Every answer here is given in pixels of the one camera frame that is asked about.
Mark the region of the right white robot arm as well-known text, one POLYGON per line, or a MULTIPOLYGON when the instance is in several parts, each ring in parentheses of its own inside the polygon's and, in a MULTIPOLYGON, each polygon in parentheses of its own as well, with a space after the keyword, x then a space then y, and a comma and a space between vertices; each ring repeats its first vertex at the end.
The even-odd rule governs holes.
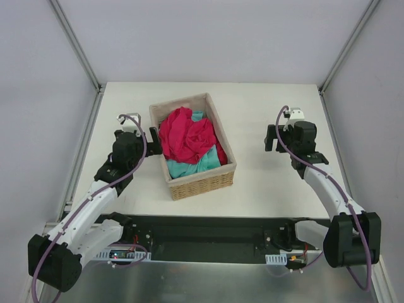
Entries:
POLYGON ((294 227, 284 233, 285 244, 298 249, 311 236, 323 246, 328 264, 333 268, 366 265, 365 248, 359 234, 363 231, 369 248, 371 264, 379 261, 381 243, 381 219, 375 212, 366 212, 346 193, 339 190, 333 177, 328 159, 316 151, 317 127, 307 121, 296 122, 293 126, 267 127, 264 139, 265 150, 272 151, 273 142, 278 140, 276 151, 292 152, 291 165, 300 178, 314 190, 325 207, 331 225, 315 236, 314 232, 294 227))

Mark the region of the wicker basket with liner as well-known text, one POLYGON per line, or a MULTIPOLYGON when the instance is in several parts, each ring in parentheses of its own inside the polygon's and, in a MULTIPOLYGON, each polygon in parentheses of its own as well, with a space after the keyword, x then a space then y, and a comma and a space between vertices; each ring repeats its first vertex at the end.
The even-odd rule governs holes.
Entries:
POLYGON ((200 172, 185 177, 173 179, 168 170, 167 162, 163 155, 159 156, 165 182, 168 185, 173 200, 188 198, 198 194, 207 193, 216 189, 231 186, 237 162, 232 152, 230 143, 222 126, 220 116, 209 93, 202 93, 190 97, 170 100, 149 106, 151 125, 159 128, 161 122, 179 107, 187 107, 192 110, 200 110, 212 123, 218 141, 228 159, 228 164, 219 168, 200 172))

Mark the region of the pink t shirt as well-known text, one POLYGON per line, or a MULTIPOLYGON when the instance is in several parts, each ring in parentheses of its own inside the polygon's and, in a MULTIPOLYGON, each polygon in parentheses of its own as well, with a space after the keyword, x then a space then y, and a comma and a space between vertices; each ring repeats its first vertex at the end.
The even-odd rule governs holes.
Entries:
POLYGON ((195 121, 193 114, 191 109, 180 107, 161 122, 158 135, 165 159, 196 164, 215 146, 220 165, 227 164, 227 155, 216 136, 213 123, 205 117, 195 121))

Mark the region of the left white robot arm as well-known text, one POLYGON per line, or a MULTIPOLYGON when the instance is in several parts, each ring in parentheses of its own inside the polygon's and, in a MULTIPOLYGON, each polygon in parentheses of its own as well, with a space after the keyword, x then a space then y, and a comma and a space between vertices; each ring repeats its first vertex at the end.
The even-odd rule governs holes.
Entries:
POLYGON ((35 234, 29 240, 28 272, 33 289, 40 280, 67 292, 101 250, 115 242, 125 246, 132 241, 133 221, 125 215, 113 212, 97 228, 92 225, 133 180, 143 160, 162 154, 156 128, 149 130, 151 142, 137 130, 115 131, 112 152, 97 170, 83 199, 46 235, 35 234))

